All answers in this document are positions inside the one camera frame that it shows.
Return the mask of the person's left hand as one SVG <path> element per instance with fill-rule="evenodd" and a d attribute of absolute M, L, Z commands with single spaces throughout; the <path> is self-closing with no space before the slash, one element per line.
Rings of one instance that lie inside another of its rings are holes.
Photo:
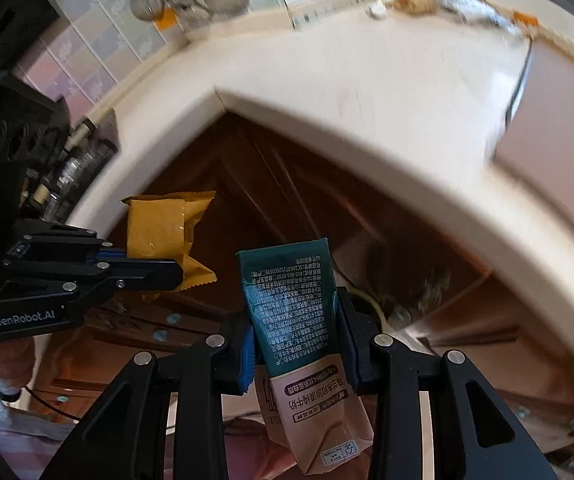
<path fill-rule="evenodd" d="M 23 388 L 33 376 L 35 342 L 22 338 L 0 342 L 0 380 L 12 388 Z"/>

